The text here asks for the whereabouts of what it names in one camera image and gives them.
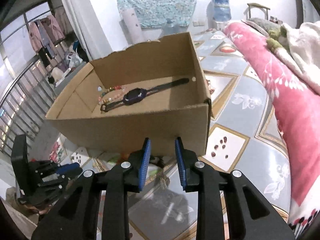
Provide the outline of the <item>brown cardboard box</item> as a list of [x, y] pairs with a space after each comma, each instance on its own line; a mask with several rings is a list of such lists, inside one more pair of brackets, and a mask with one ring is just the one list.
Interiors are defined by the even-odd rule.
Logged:
[[86, 64], [46, 119], [71, 142], [130, 153], [145, 138], [153, 155], [174, 155], [175, 139], [206, 151], [211, 99], [189, 33], [165, 36]]

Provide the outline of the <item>purple black smart watch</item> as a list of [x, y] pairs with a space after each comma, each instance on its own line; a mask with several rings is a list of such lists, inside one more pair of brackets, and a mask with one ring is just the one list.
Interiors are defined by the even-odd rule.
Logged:
[[188, 78], [181, 78], [181, 79], [178, 79], [169, 83], [164, 83], [149, 89], [135, 88], [127, 92], [123, 96], [123, 98], [119, 101], [115, 101], [111, 103], [103, 103], [100, 106], [100, 110], [102, 112], [107, 113], [121, 106], [131, 106], [143, 101], [147, 96], [151, 96], [152, 94], [156, 94], [167, 89], [171, 89], [180, 85], [187, 84], [188, 82], [189, 82]]

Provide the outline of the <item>white plastic bag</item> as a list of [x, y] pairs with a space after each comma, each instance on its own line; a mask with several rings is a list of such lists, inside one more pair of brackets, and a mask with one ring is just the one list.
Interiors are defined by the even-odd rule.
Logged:
[[69, 68], [72, 69], [78, 67], [83, 62], [83, 60], [77, 53], [69, 52], [66, 55], [66, 62], [68, 63]]

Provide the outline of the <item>pink floral quilt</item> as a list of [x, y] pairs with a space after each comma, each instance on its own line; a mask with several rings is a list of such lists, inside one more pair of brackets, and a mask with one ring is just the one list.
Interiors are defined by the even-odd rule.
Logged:
[[243, 22], [223, 32], [253, 67], [273, 103], [291, 169], [289, 226], [296, 239], [319, 239], [319, 95]]

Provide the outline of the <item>pink rolled mat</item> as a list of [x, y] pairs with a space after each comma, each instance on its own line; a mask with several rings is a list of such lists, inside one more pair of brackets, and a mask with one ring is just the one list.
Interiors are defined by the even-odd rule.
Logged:
[[121, 11], [121, 16], [132, 43], [138, 44], [144, 42], [145, 38], [135, 10], [133, 8], [124, 9]]

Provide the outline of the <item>hanging pink clothes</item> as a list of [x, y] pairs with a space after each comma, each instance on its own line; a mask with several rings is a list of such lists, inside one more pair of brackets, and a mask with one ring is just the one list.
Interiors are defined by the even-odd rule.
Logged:
[[57, 52], [55, 46], [73, 31], [64, 7], [58, 7], [52, 13], [48, 4], [43, 3], [26, 12], [29, 26], [29, 39], [36, 53], [46, 53], [53, 58]]

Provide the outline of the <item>blue water dispenser bottle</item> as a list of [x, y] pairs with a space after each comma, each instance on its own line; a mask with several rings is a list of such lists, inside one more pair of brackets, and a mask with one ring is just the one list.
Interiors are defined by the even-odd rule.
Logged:
[[212, 0], [213, 19], [216, 22], [228, 22], [231, 20], [229, 0]]

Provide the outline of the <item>green plush toy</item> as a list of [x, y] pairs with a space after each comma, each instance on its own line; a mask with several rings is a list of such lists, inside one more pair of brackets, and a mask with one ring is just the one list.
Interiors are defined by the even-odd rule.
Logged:
[[284, 48], [288, 53], [290, 52], [287, 30], [283, 25], [270, 29], [267, 33], [269, 37], [267, 38], [266, 43], [270, 51], [275, 52], [279, 48]]

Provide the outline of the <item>wooden chair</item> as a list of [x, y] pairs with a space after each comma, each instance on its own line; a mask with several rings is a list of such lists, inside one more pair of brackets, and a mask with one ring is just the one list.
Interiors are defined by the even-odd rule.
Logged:
[[269, 20], [270, 8], [259, 3], [247, 3], [247, 19], [253, 17], [264, 18]]

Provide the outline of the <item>white fluffy blanket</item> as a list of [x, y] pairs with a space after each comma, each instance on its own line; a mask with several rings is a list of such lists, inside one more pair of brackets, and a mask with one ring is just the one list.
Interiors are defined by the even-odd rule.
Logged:
[[298, 29], [284, 23], [281, 31], [286, 34], [295, 61], [292, 71], [319, 93], [319, 21], [302, 23]]

